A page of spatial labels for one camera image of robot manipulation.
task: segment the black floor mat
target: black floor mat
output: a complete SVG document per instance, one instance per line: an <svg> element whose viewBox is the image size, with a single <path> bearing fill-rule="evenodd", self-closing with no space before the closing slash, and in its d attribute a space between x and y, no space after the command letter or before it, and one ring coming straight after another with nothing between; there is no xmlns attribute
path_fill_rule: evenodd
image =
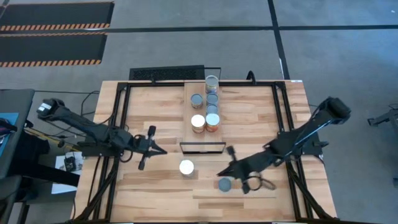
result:
<svg viewBox="0 0 398 224"><path fill-rule="evenodd" d="M11 4L0 30L94 29L109 27L113 2Z"/></svg>
<svg viewBox="0 0 398 224"><path fill-rule="evenodd" d="M106 33L0 35L0 67L97 65Z"/></svg>
<svg viewBox="0 0 398 224"><path fill-rule="evenodd" d="M204 80L205 66L131 68L130 80Z"/></svg>

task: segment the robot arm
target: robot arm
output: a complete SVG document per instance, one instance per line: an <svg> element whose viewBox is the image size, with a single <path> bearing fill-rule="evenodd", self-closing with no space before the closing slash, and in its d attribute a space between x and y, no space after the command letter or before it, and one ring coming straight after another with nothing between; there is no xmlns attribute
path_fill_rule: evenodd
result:
<svg viewBox="0 0 398 224"><path fill-rule="evenodd" d="M233 160L217 175L241 179L242 189L246 194L253 190L248 185L248 179L252 178L251 173L260 173L271 165L279 166L288 161L291 155L303 154L305 143L313 134L329 124L343 124L350 117L350 113L351 110L339 98L329 97L318 106L307 123L293 131L279 133L274 140L263 146L262 152L237 160L233 147L228 147L227 151Z"/></svg>
<svg viewBox="0 0 398 224"><path fill-rule="evenodd" d="M143 170L145 160L151 156L167 154L167 151L156 145L153 136L156 127L151 126L148 137L143 135L132 136L123 129L109 127L105 124L96 124L78 114L70 111L62 100L51 98L43 100L37 109L39 119L51 122L61 121L87 134L95 142L79 142L80 150L84 156L115 156L119 157L124 150L142 154L139 169Z"/></svg>

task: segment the wooden table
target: wooden table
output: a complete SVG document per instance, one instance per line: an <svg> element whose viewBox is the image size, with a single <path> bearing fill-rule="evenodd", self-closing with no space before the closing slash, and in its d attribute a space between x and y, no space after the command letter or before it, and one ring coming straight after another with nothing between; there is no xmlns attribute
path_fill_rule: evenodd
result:
<svg viewBox="0 0 398 224"><path fill-rule="evenodd" d="M95 121L108 118L114 105L118 82L103 82L95 113ZM296 127L310 117L302 82L286 81L290 109ZM262 145L276 137L279 128L270 87L220 87L222 137L233 145L238 159L262 150ZM233 189L222 193L217 188L216 174L228 166L230 156L224 154L183 155L179 142L183 136L184 87L139 87L130 95L126 124L132 134L146 134L150 125L157 127L155 139L168 154L151 157L145 170L138 170L141 155L120 164L112 222L264 222L294 221L292 199L285 165L270 167L262 174L277 189L261 189L244 195L239 180ZM279 100L284 106L281 94ZM287 119L284 115L284 126ZM184 179L178 171L180 161L188 158L195 164L195 175ZM76 193L76 214L86 207L97 158L86 159ZM309 191L332 216L336 216L323 164L313 156L302 156ZM100 167L93 192L96 192ZM302 195L298 191L300 209L305 217ZM101 204L104 217L106 192Z"/></svg>

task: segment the wooden board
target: wooden board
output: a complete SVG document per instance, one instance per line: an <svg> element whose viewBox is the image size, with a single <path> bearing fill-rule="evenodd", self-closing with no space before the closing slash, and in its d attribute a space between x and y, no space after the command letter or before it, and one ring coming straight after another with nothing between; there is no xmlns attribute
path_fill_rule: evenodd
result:
<svg viewBox="0 0 398 224"><path fill-rule="evenodd" d="M112 112L117 82L104 82L99 95L95 121L106 119ZM295 127L310 116L303 83L287 82L290 109ZM222 137L233 145L238 159L261 149L276 136L278 125L272 91L268 87L221 88ZM127 125L134 134L145 134L150 125L157 126L155 139L168 151L167 155L151 157L144 171L139 171L140 155L131 162L121 164L116 184L112 222L266 222L293 221L294 212L290 198L285 165L270 167L263 176L273 181L277 190L261 189L244 195L239 181L233 189L221 193L216 183L216 173L231 160L225 152L219 155L184 156L179 142L183 139L183 87L133 88L130 97ZM282 97L279 97L282 111ZM178 173L182 159L195 164L192 179L183 179ZM309 191L330 215L335 208L321 162L312 156L302 156ZM96 158L87 158L76 192L76 214L86 207ZM94 191L98 186L96 176ZM302 216L305 209L298 193ZM101 204L100 217L104 217L105 203Z"/></svg>
<svg viewBox="0 0 398 224"><path fill-rule="evenodd" d="M203 106L199 109L195 109L191 105L191 96L193 94L200 94L203 98ZM221 97L221 92L218 93L218 103L220 105L220 97ZM184 104L184 110L183 110L183 122L184 122L184 134L183 134L183 142L203 142L203 143L211 143L211 142L219 142L220 144L206 144L206 145L184 145L182 146L182 149L184 152L190 152L190 151L201 151L201 152L206 152L206 151L222 151L224 145L221 143L222 140L222 130L221 130L221 118L220 118L220 124L218 125L218 130L210 133L207 130L204 130L204 132L197 134L192 131L192 125L191 125L191 118L192 116L196 114L200 114L206 118L206 91L205 91L205 83L204 82L196 82L196 83L185 83L184 84L184 99L183 99L183 104Z"/></svg>

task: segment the food can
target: food can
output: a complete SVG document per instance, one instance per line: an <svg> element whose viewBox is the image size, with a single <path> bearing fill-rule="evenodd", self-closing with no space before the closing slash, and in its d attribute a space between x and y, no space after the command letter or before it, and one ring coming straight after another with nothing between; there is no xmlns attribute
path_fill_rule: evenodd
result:
<svg viewBox="0 0 398 224"><path fill-rule="evenodd" d="M210 113L215 113L218 114L218 107L217 105L208 105L206 107L206 115L210 114Z"/></svg>
<svg viewBox="0 0 398 224"><path fill-rule="evenodd" d="M209 93L206 96L206 106L218 104L218 95L215 93Z"/></svg>
<svg viewBox="0 0 398 224"><path fill-rule="evenodd" d="M192 177L195 173L195 166L193 165L193 162L188 159L181 161L180 172L184 177Z"/></svg>
<svg viewBox="0 0 398 224"><path fill-rule="evenodd" d="M206 116L206 130L208 132L215 132L218 129L220 117L217 114L208 114Z"/></svg>
<svg viewBox="0 0 398 224"><path fill-rule="evenodd" d="M218 89L218 78L214 75L209 75L205 79L206 81L206 93L217 93Z"/></svg>
<svg viewBox="0 0 398 224"><path fill-rule="evenodd" d="M205 130L205 118L200 115L200 114L196 114L191 118L191 124L192 124L192 131L194 133L202 133Z"/></svg>
<svg viewBox="0 0 398 224"><path fill-rule="evenodd" d="M196 93L191 96L191 105L195 109L201 108L201 106L203 105L203 98L201 97L200 94Z"/></svg>

